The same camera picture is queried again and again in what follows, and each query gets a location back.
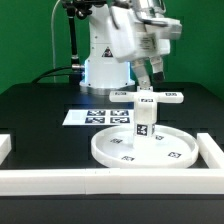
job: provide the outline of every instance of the green wall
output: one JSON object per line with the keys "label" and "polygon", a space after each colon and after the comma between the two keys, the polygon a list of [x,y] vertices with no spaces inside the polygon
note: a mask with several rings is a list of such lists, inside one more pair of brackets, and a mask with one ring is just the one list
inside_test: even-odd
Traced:
{"label": "green wall", "polygon": [[[0,92],[52,68],[51,12],[56,0],[0,1]],[[224,1],[165,0],[167,15],[183,24],[165,59],[166,81],[197,82],[224,99]],[[88,21],[77,21],[82,61],[89,53]],[[67,17],[55,21],[57,66],[70,64]]]}

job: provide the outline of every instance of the black table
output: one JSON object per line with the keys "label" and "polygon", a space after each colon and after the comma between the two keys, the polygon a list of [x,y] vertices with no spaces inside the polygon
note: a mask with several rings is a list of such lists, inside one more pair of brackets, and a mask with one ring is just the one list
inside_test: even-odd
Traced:
{"label": "black table", "polygon": [[[159,104],[158,124],[196,137],[209,133],[224,149],[224,102],[194,83],[164,83],[181,91],[182,104]],[[69,109],[132,109],[69,84],[19,84],[0,95],[0,133],[12,151],[11,169],[102,168],[90,152],[93,135],[107,126],[62,126]],[[206,168],[199,160],[192,167]],[[0,198],[0,223],[222,223],[222,195],[70,195]]]}

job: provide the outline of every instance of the white plastic part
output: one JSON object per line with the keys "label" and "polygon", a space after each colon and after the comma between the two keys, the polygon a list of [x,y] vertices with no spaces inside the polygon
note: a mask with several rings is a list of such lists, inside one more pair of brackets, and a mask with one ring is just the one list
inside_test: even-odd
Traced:
{"label": "white plastic part", "polygon": [[197,160],[198,145],[183,131],[156,125],[150,141],[144,136],[135,140],[137,149],[133,132],[131,126],[98,132],[91,142],[93,157],[110,168],[187,168]]}
{"label": "white plastic part", "polygon": [[197,135],[200,154],[209,168],[224,169],[224,153],[208,133]]}
{"label": "white plastic part", "polygon": [[134,102],[134,133],[133,147],[141,149],[153,142],[154,124],[157,121],[157,103],[182,103],[183,94],[180,92],[157,93],[152,90],[139,92],[112,91],[112,102]]}
{"label": "white plastic part", "polygon": [[11,139],[8,134],[0,135],[0,165],[11,151]]}
{"label": "white plastic part", "polygon": [[[208,155],[218,150],[213,158],[224,163],[223,152],[207,137],[198,134],[199,144],[207,145]],[[224,169],[0,171],[0,196],[71,194],[224,194]]]}
{"label": "white plastic part", "polygon": [[112,51],[119,62],[152,58],[170,53],[169,40],[160,39],[163,28],[146,30],[132,9],[111,7],[113,19],[107,18],[107,29]]}
{"label": "white plastic part", "polygon": [[109,17],[108,6],[93,6],[91,10],[90,55],[85,61],[85,79],[80,82],[80,86],[95,92],[96,89],[119,89],[134,85],[134,81],[130,79],[129,63],[118,63],[111,51],[105,24]]}

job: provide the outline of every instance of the white border frame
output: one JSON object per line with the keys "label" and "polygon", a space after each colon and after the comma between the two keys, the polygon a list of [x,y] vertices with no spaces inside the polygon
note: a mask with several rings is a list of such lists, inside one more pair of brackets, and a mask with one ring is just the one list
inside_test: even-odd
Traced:
{"label": "white border frame", "polygon": [[210,169],[60,169],[0,171],[0,196],[79,194],[224,194],[224,153],[198,134]]}

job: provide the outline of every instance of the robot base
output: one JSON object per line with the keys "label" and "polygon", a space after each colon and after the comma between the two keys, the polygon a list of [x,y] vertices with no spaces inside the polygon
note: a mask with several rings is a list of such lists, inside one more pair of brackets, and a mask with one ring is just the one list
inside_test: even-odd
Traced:
{"label": "robot base", "polygon": [[92,139],[92,155],[110,168],[187,168],[198,158],[199,147],[189,134],[155,126],[150,145],[133,148],[133,128],[117,126],[98,132]]}
{"label": "robot base", "polygon": [[135,82],[132,82],[130,85],[121,87],[121,88],[92,88],[90,86],[85,86],[80,82],[80,91],[95,95],[108,96],[111,91],[135,91]]}

